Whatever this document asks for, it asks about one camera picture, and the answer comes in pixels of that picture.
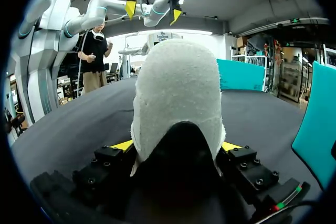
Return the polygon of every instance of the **cable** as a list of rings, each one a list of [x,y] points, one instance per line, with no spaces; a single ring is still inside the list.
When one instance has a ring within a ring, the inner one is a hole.
[[[88,32],[89,32],[89,29],[87,29],[86,32],[85,32],[83,43],[82,43],[82,48],[81,48],[81,53],[83,53],[84,43],[85,43],[86,36],[87,36]],[[80,67],[81,67],[81,65],[82,65],[82,58],[79,58],[78,79],[77,79],[77,97],[79,97],[79,78],[80,78]]]
[[[58,94],[57,94],[57,96],[58,96],[58,99],[59,99],[59,101],[61,102],[61,104],[62,104],[62,105],[64,105],[64,104],[63,104],[63,102],[62,102],[62,99],[61,99],[61,97],[59,97],[59,95],[58,95]]]
[[[273,216],[275,216],[275,215],[277,215],[277,214],[280,214],[280,213],[282,213],[283,211],[286,211],[286,210],[288,210],[288,209],[292,209],[292,208],[296,208],[296,207],[301,207],[301,206],[312,206],[312,207],[313,207],[313,206],[316,206],[316,204],[317,204],[317,202],[315,202],[315,201],[305,200],[305,201],[302,201],[302,202],[300,202],[300,203],[298,203],[298,204],[284,207],[284,208],[280,209],[279,211],[276,211],[276,212],[274,212],[273,214],[267,216],[266,218],[264,218],[264,219],[262,219],[262,220],[256,222],[255,224],[261,224],[261,223],[263,223],[264,221],[266,221],[266,220],[272,218]]]
[[[143,11],[143,7],[142,7],[142,0],[140,0],[140,11],[142,15],[145,15],[145,12]]]
[[[123,19],[123,18],[125,18],[125,17],[128,17],[128,15],[127,15],[127,14],[124,14],[124,15],[122,15],[122,16],[119,17],[119,18],[115,18],[115,19],[107,20],[105,23],[112,22],[112,21],[117,21],[117,20],[121,20],[121,19]]]

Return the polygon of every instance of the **black cloth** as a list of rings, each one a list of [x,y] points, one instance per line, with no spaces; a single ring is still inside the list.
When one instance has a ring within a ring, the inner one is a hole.
[[[99,41],[94,39],[92,30],[88,32],[83,52],[86,55],[93,54],[96,56],[95,60],[91,63],[87,63],[87,61],[82,60],[81,72],[104,72],[104,53],[108,50],[107,41],[104,39],[103,41]]]
[[[18,168],[30,182],[37,175],[58,170],[71,178],[94,157],[101,145],[131,139],[136,77],[94,90],[47,114],[13,144]],[[260,91],[226,90],[222,117],[226,141],[249,145],[263,165],[280,172],[280,183],[295,178],[311,188],[304,200],[317,200],[321,189],[308,168],[292,151],[304,113],[297,107]],[[248,207],[248,214],[253,207]],[[293,224],[309,210],[292,212]]]

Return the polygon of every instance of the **person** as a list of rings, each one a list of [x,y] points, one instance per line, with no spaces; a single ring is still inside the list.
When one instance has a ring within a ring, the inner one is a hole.
[[[105,22],[89,31],[84,41],[83,51],[78,52],[78,57],[82,59],[81,72],[85,93],[107,85],[103,58],[109,56],[113,44],[107,44],[102,33],[104,27]]]

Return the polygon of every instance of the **sign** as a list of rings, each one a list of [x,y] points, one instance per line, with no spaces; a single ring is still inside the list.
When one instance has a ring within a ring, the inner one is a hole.
[[[292,19],[290,20],[290,22],[291,22],[292,24],[298,24],[298,23],[300,23],[300,19],[299,19],[299,18],[292,18]]]
[[[172,33],[164,33],[163,31],[153,34],[154,44],[173,38]]]

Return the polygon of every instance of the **vr headset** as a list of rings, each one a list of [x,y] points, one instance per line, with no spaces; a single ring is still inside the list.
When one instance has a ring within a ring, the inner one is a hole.
[[[93,33],[93,38],[95,40],[98,40],[98,41],[103,41],[105,39],[105,36],[103,33],[99,32],[99,33],[96,33],[94,30],[91,30],[91,32]]]

